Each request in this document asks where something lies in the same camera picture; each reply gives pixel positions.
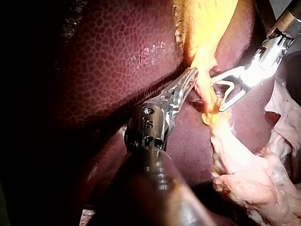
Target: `metal jaw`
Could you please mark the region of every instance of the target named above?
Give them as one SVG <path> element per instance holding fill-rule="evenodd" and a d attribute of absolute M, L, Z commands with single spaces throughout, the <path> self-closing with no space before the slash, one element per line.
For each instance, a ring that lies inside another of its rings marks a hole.
<path fill-rule="evenodd" d="M 197 75 L 196 68 L 186 69 L 158 96 L 145 101 L 133 112 L 125 134 L 128 149 L 154 146 L 165 150 L 167 137 L 174 128 L 174 118 L 195 86 Z"/>
<path fill-rule="evenodd" d="M 236 67 L 211 79 L 211 85 L 227 85 L 219 111 L 224 112 L 240 100 L 253 86 L 272 77 L 288 49 L 289 39 L 284 35 L 267 38 L 255 52 L 250 64 Z M 239 84 L 241 90 L 226 102 L 227 97 Z"/>
<path fill-rule="evenodd" d="M 146 103 L 159 106 L 168 124 L 168 136 L 174 128 L 174 118 L 197 82 L 197 68 L 187 68 L 177 79 L 168 85 L 161 94 L 149 99 Z"/>

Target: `yellow fat tissue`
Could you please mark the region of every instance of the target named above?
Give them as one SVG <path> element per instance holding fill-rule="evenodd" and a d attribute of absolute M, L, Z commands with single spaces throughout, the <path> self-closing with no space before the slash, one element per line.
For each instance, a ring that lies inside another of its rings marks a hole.
<path fill-rule="evenodd" d="M 214 54 L 237 3 L 238 0 L 174 0 L 176 40 L 187 63 L 198 69 L 195 89 L 205 103 L 202 119 L 207 125 L 219 120 L 209 71 L 217 65 Z"/>

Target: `reddish-brown liver tissue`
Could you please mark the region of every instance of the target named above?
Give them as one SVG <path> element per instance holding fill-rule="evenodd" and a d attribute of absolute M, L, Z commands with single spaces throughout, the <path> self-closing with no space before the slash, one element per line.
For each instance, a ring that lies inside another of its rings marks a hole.
<path fill-rule="evenodd" d="M 233 67 L 248 46 L 256 47 L 264 38 L 263 27 L 255 18 L 253 1 L 239 0 L 215 54 L 221 70 Z M 178 72 L 182 62 L 174 31 L 170 0 L 91 1 L 64 50 L 60 60 L 61 73 L 56 79 L 56 87 L 52 87 L 54 97 L 57 97 L 56 104 L 51 106 L 55 133 L 61 132 L 63 127 L 79 129 L 100 120 L 103 123 L 98 129 L 110 130 L 115 121 L 108 120 L 110 115 L 123 105 L 131 108 L 138 98 L 146 99 L 154 94 L 164 79 L 171 79 L 170 75 Z M 260 37 L 260 42 L 254 42 L 255 35 Z M 252 151 L 263 147 L 269 138 L 271 127 L 264 118 L 263 109 L 269 100 L 272 84 L 272 81 L 267 81 L 266 89 L 255 90 L 233 108 L 237 136 Z M 30 109 L 25 111 L 32 115 Z M 96 197 L 102 196 L 119 168 L 126 154 L 123 137 L 120 133 L 106 140 L 96 136 L 104 145 L 97 154 L 87 158 L 92 149 L 95 153 L 92 142 L 83 146 L 76 143 L 75 148 L 71 143 L 61 148 L 55 136 L 47 134 L 40 138 L 48 130 L 47 127 L 26 135 L 29 139 L 27 146 L 18 151 L 38 155 L 30 155 L 31 162 L 26 162 L 26 167 L 32 169 L 30 173 L 19 177 L 14 175 L 14 178 L 28 183 L 23 193 L 21 191 L 22 203 L 28 203 L 43 213 L 39 215 L 40 225 L 49 223 L 54 215 L 60 224 L 78 225 L 82 209 L 93 190 Z M 167 152 L 189 185 L 211 180 L 209 130 L 191 104 L 186 103 L 178 115 Z M 18 170 L 27 172 L 26 167 Z"/>

